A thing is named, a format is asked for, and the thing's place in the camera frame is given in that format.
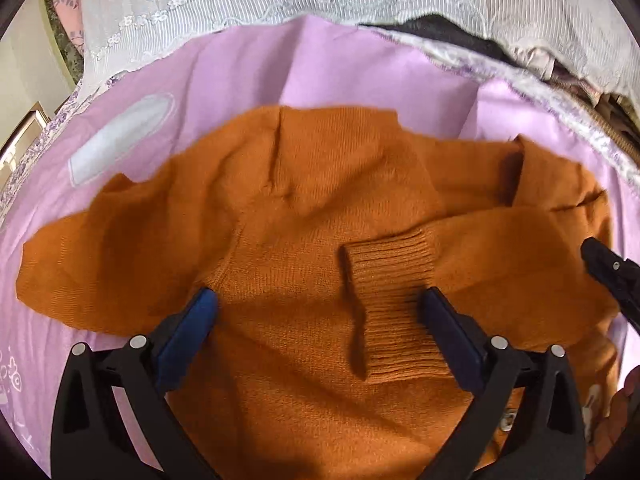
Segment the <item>person right hand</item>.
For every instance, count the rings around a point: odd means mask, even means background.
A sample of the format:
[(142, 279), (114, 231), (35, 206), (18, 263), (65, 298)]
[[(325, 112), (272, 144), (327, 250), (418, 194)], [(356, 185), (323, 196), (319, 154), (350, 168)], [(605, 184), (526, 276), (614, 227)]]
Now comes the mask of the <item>person right hand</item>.
[(610, 414), (600, 421), (594, 432), (592, 445), (587, 448), (586, 471), (588, 474), (604, 460), (627, 426), (631, 396), (638, 388), (639, 367), (636, 366), (627, 375), (623, 388), (612, 397)]

